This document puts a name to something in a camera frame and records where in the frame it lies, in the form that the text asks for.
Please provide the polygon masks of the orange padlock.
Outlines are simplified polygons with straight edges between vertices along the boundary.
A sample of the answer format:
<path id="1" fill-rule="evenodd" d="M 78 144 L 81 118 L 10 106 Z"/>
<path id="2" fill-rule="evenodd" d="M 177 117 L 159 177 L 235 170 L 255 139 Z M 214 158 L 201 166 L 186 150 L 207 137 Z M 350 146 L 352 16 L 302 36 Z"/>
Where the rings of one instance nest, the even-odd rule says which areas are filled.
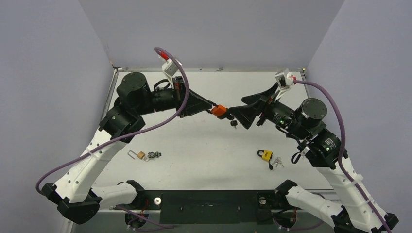
<path id="1" fill-rule="evenodd" d="M 223 105 L 214 106 L 210 112 L 218 119 L 225 119 L 228 115 L 227 108 Z"/>

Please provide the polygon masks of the black-headed keys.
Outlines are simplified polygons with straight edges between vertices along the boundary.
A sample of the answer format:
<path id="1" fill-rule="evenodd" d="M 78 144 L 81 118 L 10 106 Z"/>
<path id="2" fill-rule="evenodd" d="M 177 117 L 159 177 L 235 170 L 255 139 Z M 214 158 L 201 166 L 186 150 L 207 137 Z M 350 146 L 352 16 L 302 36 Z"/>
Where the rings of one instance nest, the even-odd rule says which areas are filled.
<path id="1" fill-rule="evenodd" d="M 238 122 L 237 122 L 236 120 L 232 120 L 232 121 L 230 121 L 230 125 L 231 125 L 234 129 L 236 129 L 236 128 L 237 128 L 237 125 L 238 125 Z"/>

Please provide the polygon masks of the yellow padlock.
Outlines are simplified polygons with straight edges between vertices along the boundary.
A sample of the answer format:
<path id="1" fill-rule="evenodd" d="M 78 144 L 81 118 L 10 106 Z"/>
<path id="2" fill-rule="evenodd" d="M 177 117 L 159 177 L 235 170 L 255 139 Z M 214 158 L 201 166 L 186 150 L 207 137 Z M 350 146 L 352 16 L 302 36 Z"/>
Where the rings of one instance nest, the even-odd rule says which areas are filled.
<path id="1" fill-rule="evenodd" d="M 258 150 L 257 155 L 268 163 L 269 170 L 273 170 L 273 165 L 271 164 L 271 159 L 273 156 L 273 152 L 270 150 Z"/>

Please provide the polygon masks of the silver keys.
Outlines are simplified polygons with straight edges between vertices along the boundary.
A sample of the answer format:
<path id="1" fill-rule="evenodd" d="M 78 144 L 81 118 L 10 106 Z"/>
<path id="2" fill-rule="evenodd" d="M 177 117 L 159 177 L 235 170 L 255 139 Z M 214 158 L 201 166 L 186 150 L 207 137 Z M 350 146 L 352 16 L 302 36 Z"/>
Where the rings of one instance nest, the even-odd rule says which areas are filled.
<path id="1" fill-rule="evenodd" d="M 269 169 L 270 170 L 273 170 L 274 167 L 284 168 L 281 157 L 276 157 L 269 163 Z"/>

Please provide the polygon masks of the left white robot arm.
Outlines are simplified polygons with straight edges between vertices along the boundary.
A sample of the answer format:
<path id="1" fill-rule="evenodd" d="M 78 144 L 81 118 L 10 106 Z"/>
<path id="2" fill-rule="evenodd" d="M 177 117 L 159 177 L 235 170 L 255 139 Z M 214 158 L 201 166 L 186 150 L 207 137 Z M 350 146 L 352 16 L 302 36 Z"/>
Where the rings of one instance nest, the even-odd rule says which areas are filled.
<path id="1" fill-rule="evenodd" d="M 132 72 L 123 77 L 116 92 L 114 106 L 100 122 L 85 158 L 41 189 L 62 216 L 76 224 L 86 223 L 103 208 L 128 204 L 138 209 L 144 205 L 145 191 L 136 181 L 94 186 L 112 158 L 145 126 L 143 115 L 175 109 L 179 117 L 187 117 L 213 108 L 210 101 L 188 89 L 180 76 L 172 78 L 169 88 L 151 90 L 143 73 Z"/>

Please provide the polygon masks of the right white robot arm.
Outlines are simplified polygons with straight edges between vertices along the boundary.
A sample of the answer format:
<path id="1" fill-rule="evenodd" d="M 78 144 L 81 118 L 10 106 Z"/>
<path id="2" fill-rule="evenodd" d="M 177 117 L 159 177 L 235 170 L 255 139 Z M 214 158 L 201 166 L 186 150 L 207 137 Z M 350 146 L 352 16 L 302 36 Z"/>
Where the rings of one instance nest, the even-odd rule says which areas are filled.
<path id="1" fill-rule="evenodd" d="M 390 233 L 399 222 L 396 215 L 383 210 L 352 165 L 345 148 L 345 131 L 340 136 L 329 131 L 323 119 L 326 105 L 307 98 L 297 109 L 280 102 L 288 86 L 272 88 L 242 98 L 243 105 L 229 108 L 229 113 L 246 129 L 255 122 L 273 123 L 286 137 L 298 142 L 294 159 L 306 157 L 321 173 L 340 199 L 340 203 L 313 194 L 296 182 L 286 180 L 276 188 L 274 201 L 280 207 L 291 205 L 319 218 L 336 233 Z"/>

